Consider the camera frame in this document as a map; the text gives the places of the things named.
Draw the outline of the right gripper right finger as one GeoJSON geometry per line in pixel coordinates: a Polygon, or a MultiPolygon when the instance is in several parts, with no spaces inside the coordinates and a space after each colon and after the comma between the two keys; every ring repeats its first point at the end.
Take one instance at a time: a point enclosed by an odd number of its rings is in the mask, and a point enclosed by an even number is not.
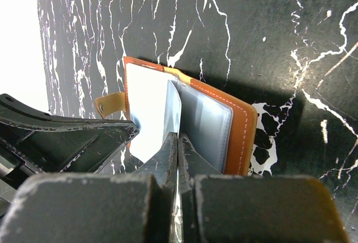
{"type": "Polygon", "coordinates": [[[307,175],[224,175],[178,139],[184,242],[348,242],[328,189],[307,175]]]}

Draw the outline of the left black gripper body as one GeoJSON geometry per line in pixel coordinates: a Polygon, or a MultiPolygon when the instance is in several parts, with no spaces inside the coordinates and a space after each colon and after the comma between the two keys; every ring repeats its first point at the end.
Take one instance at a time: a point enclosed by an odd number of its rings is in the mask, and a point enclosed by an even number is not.
{"type": "Polygon", "coordinates": [[[131,121],[53,116],[1,94],[1,216],[28,177],[97,173],[138,133],[131,121]]]}

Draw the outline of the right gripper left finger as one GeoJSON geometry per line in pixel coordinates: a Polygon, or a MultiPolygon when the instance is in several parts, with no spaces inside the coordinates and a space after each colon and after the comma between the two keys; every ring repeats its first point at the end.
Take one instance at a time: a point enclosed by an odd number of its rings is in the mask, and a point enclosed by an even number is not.
{"type": "Polygon", "coordinates": [[[18,189],[2,242],[169,242],[178,139],[133,173],[42,174],[18,189]]]}

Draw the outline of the brown leather card holder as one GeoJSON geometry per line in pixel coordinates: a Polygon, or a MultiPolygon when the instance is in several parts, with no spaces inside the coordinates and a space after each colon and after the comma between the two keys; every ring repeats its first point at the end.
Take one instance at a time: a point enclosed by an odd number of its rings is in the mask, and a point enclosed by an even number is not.
{"type": "Polygon", "coordinates": [[[125,57],[125,90],[95,100],[102,118],[121,111],[139,133],[130,153],[147,162],[169,133],[185,134],[194,149],[224,174],[248,174],[257,111],[240,99],[175,68],[125,57]]]}

